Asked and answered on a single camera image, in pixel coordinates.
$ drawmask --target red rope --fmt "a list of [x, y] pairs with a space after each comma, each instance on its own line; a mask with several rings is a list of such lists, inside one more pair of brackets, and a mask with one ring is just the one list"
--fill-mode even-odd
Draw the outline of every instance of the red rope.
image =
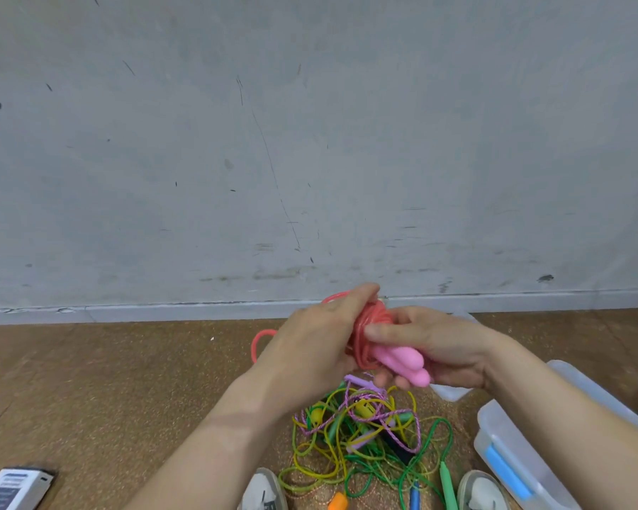
[[[331, 295], [330, 297], [326, 297], [322, 304], [326, 304], [327, 302], [331, 302], [332, 300], [340, 299], [347, 295], [348, 291], [342, 291], [339, 294]], [[357, 361], [357, 365], [362, 370], [373, 370], [374, 368], [381, 367], [381, 364], [374, 359], [371, 355], [371, 346], [369, 345], [369, 341], [366, 340], [366, 336], [364, 336], [364, 328], [369, 324], [391, 324], [392, 317], [390, 313], [388, 313], [387, 308], [385, 308], [385, 304], [383, 301], [376, 300], [375, 302], [370, 302], [364, 307], [364, 310], [359, 314], [357, 320], [354, 321], [354, 328], [352, 329], [352, 334], [349, 336], [348, 345], [345, 348], [345, 352], [354, 356], [354, 359]], [[263, 329], [253, 338], [253, 342], [250, 344], [250, 355], [255, 363], [257, 359], [257, 345], [258, 341], [262, 336], [270, 335], [274, 336], [276, 331], [273, 329]]]

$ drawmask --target baseboard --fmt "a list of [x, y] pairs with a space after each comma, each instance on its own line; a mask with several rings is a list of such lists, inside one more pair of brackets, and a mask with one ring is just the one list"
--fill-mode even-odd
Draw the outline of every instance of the baseboard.
[[[78, 322], [159, 322], [286, 318], [318, 300], [0, 309], [0, 325]], [[547, 291], [521, 294], [431, 295], [387, 298], [389, 307], [419, 305], [448, 313], [638, 308], [638, 290]]]

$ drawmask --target hand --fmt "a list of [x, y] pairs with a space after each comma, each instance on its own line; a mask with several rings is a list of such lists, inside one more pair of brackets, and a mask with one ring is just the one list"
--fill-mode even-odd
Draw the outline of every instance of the hand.
[[315, 403], [357, 368], [345, 354], [354, 321], [380, 286], [365, 283], [342, 299], [295, 311], [281, 326], [253, 367], [274, 379], [276, 396], [295, 411]]
[[[434, 309], [408, 306], [389, 311], [397, 325], [368, 325], [365, 333], [370, 341], [407, 345], [421, 351], [434, 384], [486, 387], [486, 364], [494, 346], [504, 342], [502, 334]], [[374, 382], [383, 387], [391, 379], [392, 373], [381, 370]], [[401, 376], [395, 377], [394, 382], [409, 389], [409, 381]]]

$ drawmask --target shoe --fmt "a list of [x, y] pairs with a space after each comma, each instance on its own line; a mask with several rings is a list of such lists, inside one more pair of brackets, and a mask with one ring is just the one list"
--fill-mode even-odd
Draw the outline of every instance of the shoe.
[[289, 510], [289, 504], [274, 472], [261, 467], [248, 483], [238, 510]]

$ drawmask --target green handle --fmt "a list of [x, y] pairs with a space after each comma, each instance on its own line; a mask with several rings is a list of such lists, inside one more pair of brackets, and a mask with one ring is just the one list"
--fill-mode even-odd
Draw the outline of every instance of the green handle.
[[459, 510], [459, 504], [456, 502], [456, 494], [454, 493], [454, 485], [451, 482], [451, 474], [449, 474], [449, 469], [444, 462], [440, 463], [440, 479], [442, 480], [446, 510]]

